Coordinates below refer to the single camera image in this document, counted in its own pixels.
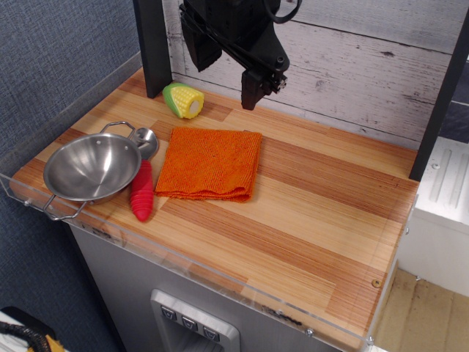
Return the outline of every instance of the yellow corn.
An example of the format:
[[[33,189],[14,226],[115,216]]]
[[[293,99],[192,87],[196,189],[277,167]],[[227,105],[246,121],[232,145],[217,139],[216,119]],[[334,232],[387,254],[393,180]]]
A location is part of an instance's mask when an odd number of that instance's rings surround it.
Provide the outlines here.
[[[204,94],[185,84],[170,84],[163,90],[166,104],[178,116],[191,119],[204,105]]]

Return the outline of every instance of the bowl handle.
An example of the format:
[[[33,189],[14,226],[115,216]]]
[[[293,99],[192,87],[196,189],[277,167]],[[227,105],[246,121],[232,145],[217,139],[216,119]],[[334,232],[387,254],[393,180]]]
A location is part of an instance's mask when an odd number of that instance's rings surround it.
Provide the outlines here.
[[[132,139],[133,134],[135,133],[135,127],[133,127],[129,122],[127,121],[119,121],[119,122],[110,122],[104,128],[101,130],[100,133],[104,133],[105,130],[108,129],[109,126],[114,126],[114,125],[127,125],[132,129],[132,132],[130,132],[129,136],[127,138]]]
[[[85,205],[88,204],[88,202],[83,202],[83,204],[80,206],[80,208],[74,213],[73,215],[66,215],[66,216],[55,216],[52,213],[49,213],[47,208],[49,208],[49,205],[51,205],[53,199],[56,197],[54,194],[47,203],[44,205],[43,211],[44,213],[49,217],[50,220],[58,221],[58,220],[65,220],[65,219],[74,219],[78,216],[78,214],[81,212],[83,208],[85,208]]]

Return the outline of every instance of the metal ladle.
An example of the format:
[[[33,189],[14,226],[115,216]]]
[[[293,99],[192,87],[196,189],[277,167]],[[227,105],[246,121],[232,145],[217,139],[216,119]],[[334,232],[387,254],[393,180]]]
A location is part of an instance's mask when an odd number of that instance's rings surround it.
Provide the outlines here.
[[[146,221],[153,211],[152,164],[148,161],[158,151],[158,140],[149,128],[139,128],[132,140],[141,153],[140,170],[131,184],[130,206],[139,221]]]

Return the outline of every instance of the stainless steel bowl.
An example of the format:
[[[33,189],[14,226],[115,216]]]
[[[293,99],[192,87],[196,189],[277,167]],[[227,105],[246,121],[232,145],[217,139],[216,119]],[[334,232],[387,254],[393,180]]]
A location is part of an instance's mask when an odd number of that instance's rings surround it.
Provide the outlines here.
[[[116,125],[128,122],[113,122]],[[67,143],[49,158],[44,168],[44,182],[53,193],[43,210],[53,220],[78,215],[87,202],[105,202],[127,186],[137,175],[141,153],[129,137],[112,133],[83,136]],[[55,196],[84,202],[73,216],[58,217],[47,211]]]

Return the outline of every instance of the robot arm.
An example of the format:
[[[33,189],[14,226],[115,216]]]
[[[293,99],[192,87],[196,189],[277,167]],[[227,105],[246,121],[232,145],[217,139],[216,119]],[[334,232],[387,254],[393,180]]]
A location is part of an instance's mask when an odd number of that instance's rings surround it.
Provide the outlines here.
[[[200,72],[228,53],[245,68],[241,101],[253,110],[262,97],[285,87],[289,60],[273,23],[291,19],[300,4],[279,18],[280,0],[184,0],[182,34],[192,62]]]

